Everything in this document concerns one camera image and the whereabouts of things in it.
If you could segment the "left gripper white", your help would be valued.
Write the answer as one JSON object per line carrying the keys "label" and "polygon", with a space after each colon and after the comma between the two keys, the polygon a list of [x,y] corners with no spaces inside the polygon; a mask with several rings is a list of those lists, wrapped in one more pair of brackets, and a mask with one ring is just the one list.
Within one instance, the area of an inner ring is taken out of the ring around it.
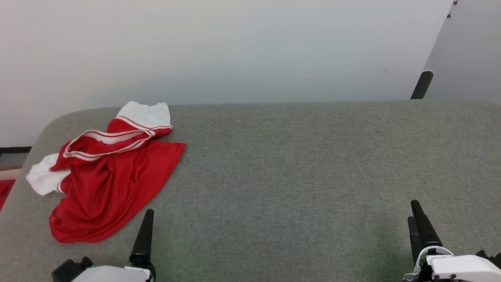
{"label": "left gripper white", "polygon": [[154,210],[145,212],[130,254],[131,266],[91,266],[73,279],[74,282],[155,282],[151,262]]}

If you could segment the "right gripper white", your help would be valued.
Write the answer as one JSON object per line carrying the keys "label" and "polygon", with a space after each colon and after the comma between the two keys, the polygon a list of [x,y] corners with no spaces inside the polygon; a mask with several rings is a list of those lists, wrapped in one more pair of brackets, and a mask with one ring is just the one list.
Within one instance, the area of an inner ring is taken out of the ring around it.
{"label": "right gripper white", "polygon": [[409,239],[415,264],[405,282],[499,282],[501,254],[488,256],[482,249],[475,255],[454,255],[443,248],[431,221],[418,200],[411,201]]}

